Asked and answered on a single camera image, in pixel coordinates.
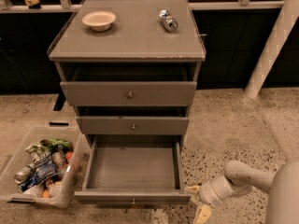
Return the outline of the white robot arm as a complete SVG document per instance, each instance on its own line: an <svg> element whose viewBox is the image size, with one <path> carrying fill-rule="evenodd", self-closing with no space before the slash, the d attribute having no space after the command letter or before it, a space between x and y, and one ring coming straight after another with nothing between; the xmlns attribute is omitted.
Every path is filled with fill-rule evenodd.
<svg viewBox="0 0 299 224"><path fill-rule="evenodd" d="M223 175L202 186L186 188L203 203L193 224L205 224L212 210L232 197L247 195L255 187L268 195L265 224L299 224L299 162L283 165L276 173L251 168L242 161L228 161Z"/></svg>

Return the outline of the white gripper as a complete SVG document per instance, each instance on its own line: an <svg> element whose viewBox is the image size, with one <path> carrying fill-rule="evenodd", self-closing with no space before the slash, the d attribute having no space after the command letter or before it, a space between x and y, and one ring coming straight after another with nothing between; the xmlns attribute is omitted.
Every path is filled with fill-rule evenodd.
<svg viewBox="0 0 299 224"><path fill-rule="evenodd" d="M201 187L189 186L185 190L190 194L199 192L199 199L204 205L197 207L193 224L205 224L211 217L211 207L219 206L228 198L238 198L251 193L252 186L249 184L235 185L226 176L220 175L207 181Z"/></svg>

